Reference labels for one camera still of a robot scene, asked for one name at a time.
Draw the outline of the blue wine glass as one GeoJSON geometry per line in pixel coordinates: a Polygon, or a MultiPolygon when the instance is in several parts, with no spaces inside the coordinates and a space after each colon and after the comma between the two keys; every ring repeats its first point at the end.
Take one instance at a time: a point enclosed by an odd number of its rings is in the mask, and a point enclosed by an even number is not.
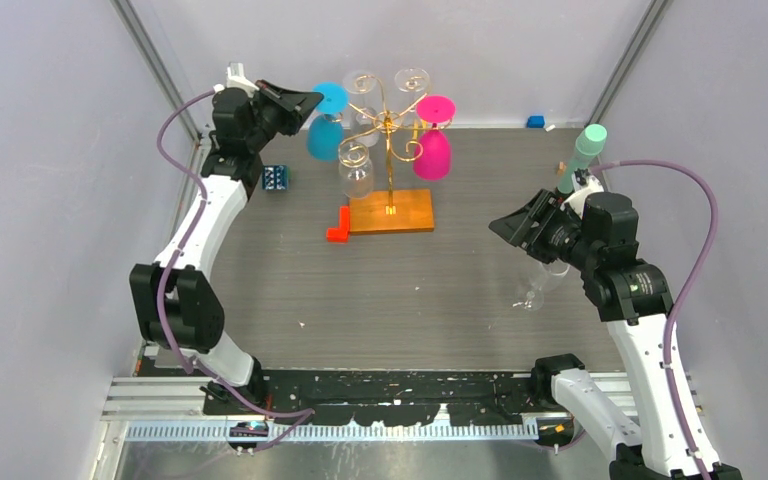
{"type": "Polygon", "coordinates": [[[316,106],[317,116],[309,126],[307,151],[317,160],[336,161],[338,147],[344,138],[342,113],[348,108],[349,95],[334,82],[320,83],[313,91],[321,94],[322,100],[316,106]]]}

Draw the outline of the clear stemmed wine glass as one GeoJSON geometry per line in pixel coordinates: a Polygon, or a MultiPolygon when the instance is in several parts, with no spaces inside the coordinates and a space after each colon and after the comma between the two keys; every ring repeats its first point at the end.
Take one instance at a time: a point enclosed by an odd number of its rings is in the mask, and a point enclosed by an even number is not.
{"type": "Polygon", "coordinates": [[[570,266],[562,261],[542,263],[527,259],[518,271],[513,308],[537,311],[545,294],[557,288],[565,279],[570,266]]]}

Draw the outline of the clear textured wine glass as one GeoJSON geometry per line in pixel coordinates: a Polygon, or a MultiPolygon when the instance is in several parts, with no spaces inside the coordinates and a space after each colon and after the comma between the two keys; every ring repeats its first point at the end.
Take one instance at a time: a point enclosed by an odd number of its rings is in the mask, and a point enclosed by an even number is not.
{"type": "Polygon", "coordinates": [[[374,166],[369,149],[357,141],[338,147],[338,172],[343,193],[350,199],[368,196],[374,188],[374,166]]]}

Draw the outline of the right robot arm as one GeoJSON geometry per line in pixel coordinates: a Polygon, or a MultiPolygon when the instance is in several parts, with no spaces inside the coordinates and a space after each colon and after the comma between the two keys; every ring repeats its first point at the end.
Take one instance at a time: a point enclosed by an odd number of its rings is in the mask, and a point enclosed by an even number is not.
{"type": "Polygon", "coordinates": [[[663,272],[637,256],[638,213],[618,193],[587,195],[579,209],[541,190],[489,229],[544,264],[576,269],[625,367],[637,416],[625,414],[573,354],[536,360],[531,397],[564,408],[597,443],[612,479],[739,479],[701,424],[669,332],[673,301],[663,272]]]}

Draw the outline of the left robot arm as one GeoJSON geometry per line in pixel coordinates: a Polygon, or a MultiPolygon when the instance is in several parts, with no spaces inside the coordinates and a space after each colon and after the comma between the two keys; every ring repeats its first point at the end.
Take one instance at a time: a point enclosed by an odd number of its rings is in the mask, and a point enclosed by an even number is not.
{"type": "Polygon", "coordinates": [[[186,372],[211,377],[207,391],[244,414],[264,410],[268,387],[260,362],[225,330],[225,311],[211,271],[232,223],[249,203],[263,172],[261,152],[276,135],[293,136],[325,102],[319,91],[278,87],[265,80],[215,85],[178,107],[162,124],[156,147],[184,173],[196,196],[182,224],[148,264],[136,264],[129,285],[144,341],[175,354],[186,372]],[[200,171],[175,160],[163,141],[189,107],[210,100],[214,127],[200,171]]]}

